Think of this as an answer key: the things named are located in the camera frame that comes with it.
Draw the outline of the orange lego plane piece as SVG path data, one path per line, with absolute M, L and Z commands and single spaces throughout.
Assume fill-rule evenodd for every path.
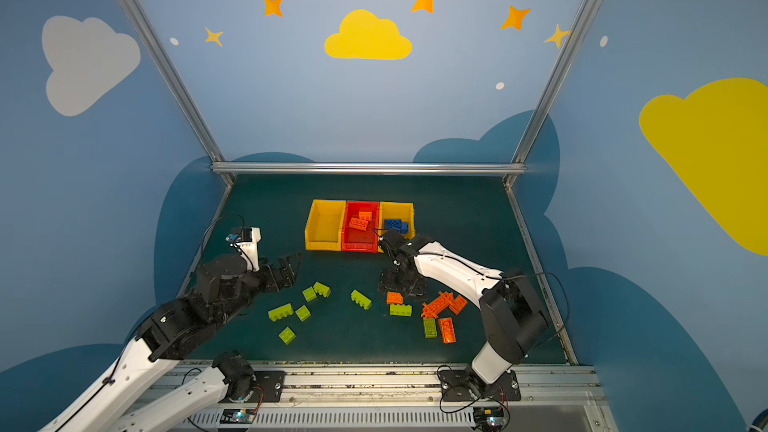
M 439 296 L 429 303 L 423 303 L 421 317 L 423 319 L 437 319 L 439 315 L 448 309 L 454 301 L 452 292 L 440 292 Z

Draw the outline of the large blue lego brick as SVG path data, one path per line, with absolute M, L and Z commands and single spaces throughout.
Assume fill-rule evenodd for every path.
M 407 221 L 403 221 L 401 219 L 385 219 L 384 229 L 393 230 L 405 236 L 409 232 L 409 224 Z

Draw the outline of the orange square lego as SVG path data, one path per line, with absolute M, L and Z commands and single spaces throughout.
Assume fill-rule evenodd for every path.
M 467 305 L 468 301 L 463 296 L 456 295 L 449 304 L 449 310 L 454 315 L 459 315 Z

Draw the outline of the orange long lego bottom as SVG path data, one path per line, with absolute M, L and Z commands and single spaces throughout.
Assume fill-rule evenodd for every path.
M 439 318 L 438 327 L 444 344 L 453 344 L 456 342 L 455 328 L 453 320 L 450 317 Z

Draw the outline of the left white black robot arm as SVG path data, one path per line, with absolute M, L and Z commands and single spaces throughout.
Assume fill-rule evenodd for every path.
M 118 358 L 77 399 L 45 425 L 47 431 L 168 431 L 221 401 L 263 403 L 279 396 L 280 381 L 261 381 L 236 351 L 224 352 L 173 391 L 132 406 L 159 378 L 212 340 L 262 293 L 293 286 L 299 252 L 276 264 L 222 255 L 198 272 L 193 289 L 161 306 L 136 329 Z

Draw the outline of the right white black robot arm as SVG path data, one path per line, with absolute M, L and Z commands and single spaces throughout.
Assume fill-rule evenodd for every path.
M 421 299 L 426 296 L 427 281 L 432 279 L 448 287 L 455 299 L 463 298 L 478 308 L 485 344 L 459 379 L 459 386 L 475 396 L 491 390 L 553 326 L 545 304 L 525 274 L 505 277 L 501 271 L 461 257 L 423 234 L 407 239 L 387 230 L 378 245 L 392 262 L 382 271 L 381 292 Z

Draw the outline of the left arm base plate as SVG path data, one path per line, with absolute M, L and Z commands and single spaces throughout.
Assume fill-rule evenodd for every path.
M 282 370 L 257 370 L 246 382 L 244 392 L 233 402 L 246 404 L 276 403 L 281 400 L 286 373 Z

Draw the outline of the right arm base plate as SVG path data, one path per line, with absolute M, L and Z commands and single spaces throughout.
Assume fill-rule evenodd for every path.
M 450 369 L 440 367 L 436 372 L 445 402 L 470 402 L 473 400 L 520 401 L 521 393 L 514 372 L 504 372 L 494 382 L 487 384 L 470 368 Z

